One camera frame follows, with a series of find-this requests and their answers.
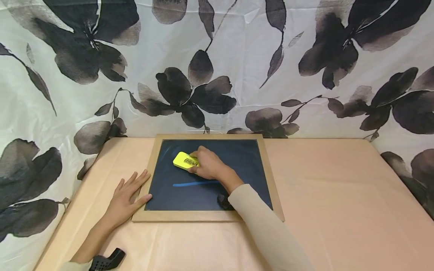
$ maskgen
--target floral curtain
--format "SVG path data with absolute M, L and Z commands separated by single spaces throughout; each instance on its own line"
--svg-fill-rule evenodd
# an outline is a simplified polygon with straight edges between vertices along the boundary
M 431 0 L 0 7 L 4 270 L 32 270 L 113 137 L 364 138 L 434 218 Z

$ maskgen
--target hand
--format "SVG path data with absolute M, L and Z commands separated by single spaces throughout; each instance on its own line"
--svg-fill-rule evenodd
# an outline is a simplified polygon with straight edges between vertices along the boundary
M 113 198 L 110 201 L 107 211 L 101 218 L 104 225 L 115 229 L 127 221 L 140 207 L 152 198 L 151 194 L 147 194 L 139 198 L 136 202 L 133 202 L 131 199 L 133 194 L 150 176 L 148 171 L 144 170 L 138 178 L 136 178 L 137 172 L 134 172 L 126 183 L 124 179 L 121 179 L 113 193 Z
M 237 187 L 244 184 L 237 173 L 225 165 L 220 158 L 209 149 L 200 146 L 197 151 L 190 154 L 199 160 L 199 167 L 191 167 L 188 172 L 195 173 L 208 180 L 218 180 L 231 194 Z

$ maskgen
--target eraser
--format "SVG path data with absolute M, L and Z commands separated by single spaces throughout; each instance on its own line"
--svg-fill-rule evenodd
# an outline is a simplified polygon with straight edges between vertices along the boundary
M 188 170 L 191 167 L 198 167 L 199 161 L 196 158 L 193 158 L 185 152 L 181 151 L 173 160 L 173 165 L 184 170 Z

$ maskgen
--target beige sleeve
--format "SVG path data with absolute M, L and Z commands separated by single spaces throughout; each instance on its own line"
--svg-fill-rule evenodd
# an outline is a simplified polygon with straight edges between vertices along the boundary
M 76 262 L 66 262 L 64 263 L 60 271 L 89 271 L 92 261 L 85 264 L 78 264 Z
M 313 271 L 314 268 L 285 224 L 249 185 L 237 187 L 229 202 L 246 223 L 259 251 L 273 271 Z

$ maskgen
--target black board surface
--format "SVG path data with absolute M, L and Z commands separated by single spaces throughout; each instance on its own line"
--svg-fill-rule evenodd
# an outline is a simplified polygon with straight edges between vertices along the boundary
M 153 197 L 145 210 L 223 210 L 217 203 L 217 196 L 227 195 L 227 192 L 220 183 L 173 165 L 173 159 L 180 151 L 192 153 L 200 145 L 215 152 L 273 209 L 256 140 L 163 140 L 149 190 Z

